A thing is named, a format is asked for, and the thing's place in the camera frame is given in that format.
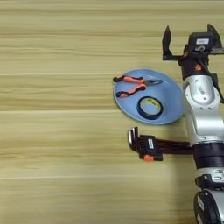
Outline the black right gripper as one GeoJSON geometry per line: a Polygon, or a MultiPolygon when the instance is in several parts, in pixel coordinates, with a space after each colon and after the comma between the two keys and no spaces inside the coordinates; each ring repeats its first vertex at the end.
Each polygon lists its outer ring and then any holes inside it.
{"type": "Polygon", "coordinates": [[[181,55],[173,55],[170,51],[171,30],[169,26],[166,26],[162,40],[163,60],[177,61],[181,67],[183,80],[194,75],[210,75],[209,56],[224,54],[220,34],[213,25],[207,25],[207,33],[211,38],[210,51],[190,51],[188,47],[185,47],[181,55]]]}

